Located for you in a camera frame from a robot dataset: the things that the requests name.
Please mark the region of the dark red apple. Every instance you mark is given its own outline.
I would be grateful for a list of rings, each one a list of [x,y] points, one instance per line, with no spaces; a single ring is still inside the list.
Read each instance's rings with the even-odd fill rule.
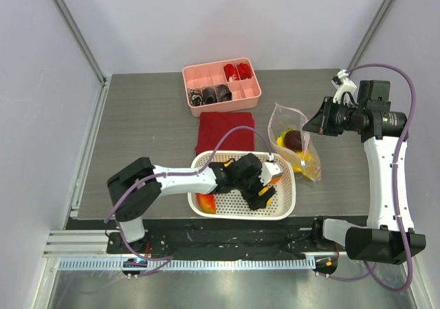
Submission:
[[[303,150],[301,132],[289,130],[284,136],[285,147],[291,151],[299,152]]]

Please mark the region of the clear zip top bag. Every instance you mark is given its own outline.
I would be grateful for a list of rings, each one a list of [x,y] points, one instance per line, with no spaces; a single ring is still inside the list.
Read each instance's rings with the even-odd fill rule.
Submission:
[[[315,182],[321,179],[321,163],[310,133],[303,131],[308,121],[299,109],[276,103],[267,134],[273,150],[291,164],[294,173]]]

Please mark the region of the yellow banana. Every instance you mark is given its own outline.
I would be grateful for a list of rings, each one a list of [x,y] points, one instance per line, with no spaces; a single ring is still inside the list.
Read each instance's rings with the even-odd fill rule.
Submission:
[[[280,136],[284,138],[285,134],[289,130],[293,129],[282,131]],[[301,173],[303,176],[309,178],[312,181],[315,181],[317,179],[318,176],[314,171],[314,167],[311,165],[312,156],[308,149],[303,149],[303,145],[302,151],[299,152],[291,151],[286,147],[279,147],[278,145],[276,145],[276,148],[278,149],[278,153],[291,164],[294,173]]]

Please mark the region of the small yellow bumpy fruit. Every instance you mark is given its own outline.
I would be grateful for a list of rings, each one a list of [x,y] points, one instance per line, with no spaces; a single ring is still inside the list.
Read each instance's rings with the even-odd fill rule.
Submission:
[[[282,136],[279,136],[279,137],[276,139],[276,144],[277,144],[279,147],[284,147],[284,148],[285,148],[284,138],[283,138]]]

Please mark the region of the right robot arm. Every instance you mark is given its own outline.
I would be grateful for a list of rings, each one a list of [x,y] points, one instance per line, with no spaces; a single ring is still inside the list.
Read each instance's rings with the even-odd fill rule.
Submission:
[[[361,81],[333,77],[334,96],[324,98],[304,131],[339,136],[360,135],[368,162],[370,204],[365,227],[345,220],[319,217],[310,234],[314,248],[324,251],[335,243],[350,259],[400,265],[426,247],[426,237],[415,232],[408,209],[404,160],[407,139],[405,113],[392,111],[388,81]]]

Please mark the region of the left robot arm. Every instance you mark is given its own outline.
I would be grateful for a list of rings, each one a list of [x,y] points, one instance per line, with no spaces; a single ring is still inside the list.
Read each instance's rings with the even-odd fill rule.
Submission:
[[[275,195],[272,186],[283,174],[274,160],[260,161],[253,153],[198,168],[167,168],[138,158],[107,180],[113,208],[110,216],[122,230],[122,244],[131,253],[146,245],[142,215],[160,197],[182,193],[202,195],[238,191],[250,210],[266,208]]]

